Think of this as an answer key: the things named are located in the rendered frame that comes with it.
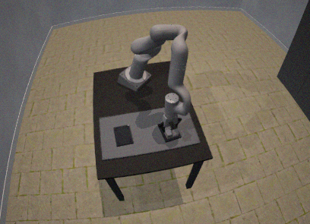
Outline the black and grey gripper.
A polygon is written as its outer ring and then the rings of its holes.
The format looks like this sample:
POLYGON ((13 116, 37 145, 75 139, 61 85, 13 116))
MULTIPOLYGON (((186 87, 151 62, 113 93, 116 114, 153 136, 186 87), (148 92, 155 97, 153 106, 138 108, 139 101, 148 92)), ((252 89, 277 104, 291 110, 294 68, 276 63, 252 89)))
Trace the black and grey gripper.
POLYGON ((162 128, 162 131, 165 132, 165 128, 169 127, 169 122, 173 121, 175 126, 177 127, 177 125, 179 124, 179 122, 182 120, 182 118, 178 118, 178 116, 172 120, 170 120, 169 118, 167 118, 165 115, 163 115, 163 120, 162 123, 160 123, 158 126, 160 128, 162 128), (179 121, 178 121, 179 119, 179 121), (178 124, 177 124, 178 123, 178 124), (161 126, 162 125, 162 126, 161 126))

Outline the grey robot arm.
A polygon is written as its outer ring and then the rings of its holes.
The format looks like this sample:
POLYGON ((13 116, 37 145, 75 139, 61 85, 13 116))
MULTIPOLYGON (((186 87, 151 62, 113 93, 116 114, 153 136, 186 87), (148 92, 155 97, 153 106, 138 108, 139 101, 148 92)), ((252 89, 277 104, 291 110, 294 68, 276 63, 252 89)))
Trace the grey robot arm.
POLYGON ((147 77, 145 68, 148 61, 160 52, 162 44, 165 43, 164 40, 173 40, 168 86, 181 96, 183 103, 179 101, 179 96, 175 93, 168 93, 165 96, 164 115, 169 119, 174 119, 177 114, 187 115, 191 106, 190 93, 183 84, 188 60, 188 47, 185 42, 187 36, 188 31, 182 25, 157 24, 152 26, 150 36, 132 42, 131 51, 135 55, 131 67, 125 71, 125 76, 130 82, 134 84, 144 82, 147 77))

